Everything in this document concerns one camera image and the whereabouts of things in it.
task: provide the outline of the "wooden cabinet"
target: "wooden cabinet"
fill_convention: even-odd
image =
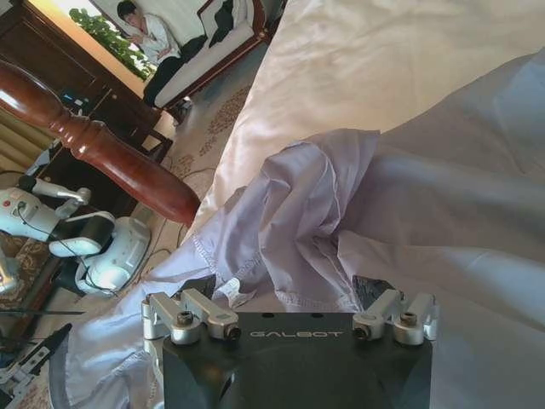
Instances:
[[[57,95],[89,99],[90,117],[139,148],[159,112],[27,2],[0,16],[0,58],[24,68]]]

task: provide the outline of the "wall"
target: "wall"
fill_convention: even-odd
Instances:
[[[65,32],[72,40],[83,47],[89,54],[98,60],[108,71],[125,83],[138,96],[143,96],[144,83],[128,68],[119,62],[105,48],[98,44],[83,28],[64,14],[55,4],[55,0],[28,0],[40,10],[48,19]]]
[[[92,0],[92,3],[103,13],[115,21],[127,33],[133,33],[134,28],[118,18],[118,3],[120,0]],[[204,34],[203,25],[198,19],[197,11],[206,0],[140,0],[144,12],[161,17],[169,26],[172,35],[180,44]]]

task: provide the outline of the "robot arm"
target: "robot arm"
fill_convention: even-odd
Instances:
[[[165,407],[429,407],[439,305],[386,290],[360,313],[234,313],[195,288],[141,304]]]
[[[86,188],[73,192],[65,187],[32,176],[22,176],[19,179],[19,187],[28,193],[49,196],[50,198],[75,199],[80,205],[87,205],[91,197],[90,190]]]
[[[22,176],[19,179],[19,187],[28,193],[49,196],[50,198],[67,199],[67,201],[55,210],[60,219],[70,217],[82,205],[88,205],[91,199],[91,191],[81,187],[77,192],[65,187],[42,181],[31,176]]]
[[[20,182],[36,194],[68,197],[68,201],[77,200],[78,203],[89,201],[90,192],[89,194],[80,191],[70,192],[63,187],[29,176],[23,176]],[[76,208],[70,205],[63,210],[67,212],[74,209],[75,211]],[[55,211],[43,205],[30,192],[17,187],[0,190],[0,228],[9,234],[46,241],[60,219],[61,217]],[[14,260],[8,259],[0,248],[0,294],[11,292],[17,287],[16,271],[17,266]]]

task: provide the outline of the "white shirt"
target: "white shirt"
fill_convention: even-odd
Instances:
[[[172,37],[169,28],[164,22],[153,14],[144,14],[147,34],[143,34],[142,50],[152,64],[159,65],[169,57],[180,58],[180,47]],[[161,58],[158,55],[164,49],[170,48],[170,52]]]

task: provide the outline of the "white robot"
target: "white robot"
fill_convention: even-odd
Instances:
[[[55,210],[34,195],[66,199]],[[135,275],[150,242],[150,230],[133,217],[106,211],[71,217],[89,203],[91,192],[22,176],[18,187],[0,190],[0,230],[49,242],[57,257],[76,257],[76,285],[88,294],[111,296]],[[0,249],[0,294],[17,286],[17,276]]]

